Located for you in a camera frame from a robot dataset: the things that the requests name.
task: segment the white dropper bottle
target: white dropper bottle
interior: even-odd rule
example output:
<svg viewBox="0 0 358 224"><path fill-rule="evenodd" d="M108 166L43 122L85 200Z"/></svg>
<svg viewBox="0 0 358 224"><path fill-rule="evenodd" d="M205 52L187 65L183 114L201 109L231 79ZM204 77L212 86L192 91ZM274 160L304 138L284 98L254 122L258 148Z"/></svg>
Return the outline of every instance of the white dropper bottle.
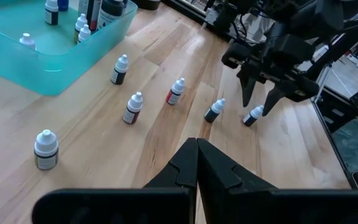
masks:
<svg viewBox="0 0 358 224"><path fill-rule="evenodd" d="M91 36L90 27L87 24L85 24L84 27L81 28L80 34L78 35L78 44L88 39L90 36Z"/></svg>
<svg viewBox="0 0 358 224"><path fill-rule="evenodd" d="M141 92L137 92L132 95L131 99L128 101L127 108L124 113L124 121L128 124L134 124L137 120L137 117L140 113L140 110L143 107L143 97Z"/></svg>
<svg viewBox="0 0 358 224"><path fill-rule="evenodd" d="M247 116L242 119L242 122L247 126L250 127L264 112L264 106L259 105L255 107Z"/></svg>
<svg viewBox="0 0 358 224"><path fill-rule="evenodd" d="M80 34L81 29L84 27L85 24L88 23L88 20L86 19L86 15L81 13L79 18L77 18L77 22L75 23L75 29L74 29L74 43L78 42L78 35Z"/></svg>
<svg viewBox="0 0 358 224"><path fill-rule="evenodd" d="M185 90L185 79L180 78L172 85L166 98L167 103L175 105L178 102L180 95L183 93L183 90Z"/></svg>
<svg viewBox="0 0 358 224"><path fill-rule="evenodd" d="M33 38L31 38L30 34L28 34L28 33L24 33L22 38L19 39L19 42L24 46L27 46L33 50L36 50L35 40Z"/></svg>
<svg viewBox="0 0 358 224"><path fill-rule="evenodd" d="M219 116L220 113L222 113L224 108L224 103L226 100L224 98L217 100L207 111L204 118L208 123L212 123L215 121L215 119Z"/></svg>
<svg viewBox="0 0 358 224"><path fill-rule="evenodd" d="M128 71L128 56L122 55L116 63L112 71L111 81L116 85L121 85L124 82L125 74Z"/></svg>
<svg viewBox="0 0 358 224"><path fill-rule="evenodd" d="M43 130L34 144L35 165L42 170L52 169L58 161L59 143L56 134Z"/></svg>

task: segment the red bottle label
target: red bottle label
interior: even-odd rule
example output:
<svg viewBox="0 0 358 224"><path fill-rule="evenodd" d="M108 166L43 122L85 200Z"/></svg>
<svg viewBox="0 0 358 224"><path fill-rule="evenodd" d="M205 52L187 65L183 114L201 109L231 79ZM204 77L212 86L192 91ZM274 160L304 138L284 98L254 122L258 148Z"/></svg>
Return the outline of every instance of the red bottle label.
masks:
<svg viewBox="0 0 358 224"><path fill-rule="evenodd" d="M172 90L169 91L168 95L167 95L167 98L165 99L167 102L169 102L169 99L171 98L172 96Z"/></svg>

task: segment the bottle nozzle tip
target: bottle nozzle tip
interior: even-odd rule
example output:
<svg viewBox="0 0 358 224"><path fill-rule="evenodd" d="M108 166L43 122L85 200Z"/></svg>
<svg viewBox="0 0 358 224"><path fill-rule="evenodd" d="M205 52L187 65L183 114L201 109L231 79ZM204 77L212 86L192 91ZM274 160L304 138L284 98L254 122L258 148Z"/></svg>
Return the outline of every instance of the bottle nozzle tip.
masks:
<svg viewBox="0 0 358 224"><path fill-rule="evenodd" d="M51 131L50 131L50 130L47 130L47 129L42 131L42 135L43 135L43 136L49 136L50 133L51 133Z"/></svg>

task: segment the black bottle label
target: black bottle label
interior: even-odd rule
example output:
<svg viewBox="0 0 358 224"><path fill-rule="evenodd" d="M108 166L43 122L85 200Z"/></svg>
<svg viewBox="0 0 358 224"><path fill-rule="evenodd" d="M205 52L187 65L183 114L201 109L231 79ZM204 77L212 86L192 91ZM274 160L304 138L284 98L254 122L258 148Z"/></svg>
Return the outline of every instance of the black bottle label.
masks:
<svg viewBox="0 0 358 224"><path fill-rule="evenodd" d="M118 18L120 18L120 16L110 15L101 9L100 13L99 13L99 19L98 19L98 30L109 25L110 23L112 23L112 21L115 21Z"/></svg>
<svg viewBox="0 0 358 224"><path fill-rule="evenodd" d="M215 119L219 116L219 114L215 113L211 108L207 111L204 118L206 122L212 123L215 121Z"/></svg>
<svg viewBox="0 0 358 224"><path fill-rule="evenodd" d="M50 25L57 25L59 20L59 12L52 12L45 9L45 22Z"/></svg>
<svg viewBox="0 0 358 224"><path fill-rule="evenodd" d="M121 85L124 82L125 74L126 72L121 73L114 69L111 75L111 81L116 85Z"/></svg>
<svg viewBox="0 0 358 224"><path fill-rule="evenodd" d="M242 122L247 126L250 127L252 124L255 123L257 119L254 118L253 116L251 116L251 114L248 114L243 120Z"/></svg>

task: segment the bottle label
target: bottle label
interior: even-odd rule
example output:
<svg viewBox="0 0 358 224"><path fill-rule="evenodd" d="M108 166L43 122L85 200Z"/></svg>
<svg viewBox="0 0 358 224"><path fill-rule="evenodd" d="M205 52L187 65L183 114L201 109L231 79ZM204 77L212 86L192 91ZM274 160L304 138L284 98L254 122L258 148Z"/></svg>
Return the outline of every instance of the bottle label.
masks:
<svg viewBox="0 0 358 224"><path fill-rule="evenodd" d="M244 117L244 119L242 120L242 122L245 123L250 117L251 117L251 115L248 114L247 116Z"/></svg>
<svg viewBox="0 0 358 224"><path fill-rule="evenodd" d="M78 30L74 29L74 43L78 44L78 34L80 34L80 32L78 32Z"/></svg>
<svg viewBox="0 0 358 224"><path fill-rule="evenodd" d="M177 103L177 101L179 100L180 95L178 94L174 94L174 92L172 92L172 90L169 91L168 95L167 95L167 103L171 104L171 105L175 105Z"/></svg>
<svg viewBox="0 0 358 224"><path fill-rule="evenodd" d="M250 114L248 114L247 116L245 116L245 118L242 120L242 122L247 126L250 127L252 124L255 123L257 119L254 118L253 116L251 116Z"/></svg>
<svg viewBox="0 0 358 224"><path fill-rule="evenodd" d="M204 117L206 117L210 111L211 111L211 108L205 113Z"/></svg>
<svg viewBox="0 0 358 224"><path fill-rule="evenodd" d="M133 123L136 122L139 113L140 113L140 112L136 112L136 113L131 112L131 111L128 109L128 107L127 107L127 109L125 110L123 119L124 119L124 121L127 122L128 124L133 124Z"/></svg>
<svg viewBox="0 0 358 224"><path fill-rule="evenodd" d="M101 5L102 5L101 0L93 1L91 24L89 25L90 30L96 30L96 28L98 27L98 17L99 17L99 10Z"/></svg>
<svg viewBox="0 0 358 224"><path fill-rule="evenodd" d="M125 74L125 72L117 72L116 69L114 69L114 71L112 71L111 81L114 84L121 85L124 82Z"/></svg>
<svg viewBox="0 0 358 224"><path fill-rule="evenodd" d="M112 16L107 12L104 12L100 9L99 19L98 19L98 30L102 29L103 27L109 25L112 21L120 18L119 16Z"/></svg>
<svg viewBox="0 0 358 224"><path fill-rule="evenodd" d="M58 151L48 157L42 157L35 154L35 165L42 170L48 170L55 167L56 163L58 161Z"/></svg>
<svg viewBox="0 0 358 224"><path fill-rule="evenodd" d="M50 25L57 25L59 21L59 12L51 12L45 9L45 22Z"/></svg>
<svg viewBox="0 0 358 224"><path fill-rule="evenodd" d="M52 12L45 10L45 22L52 24Z"/></svg>

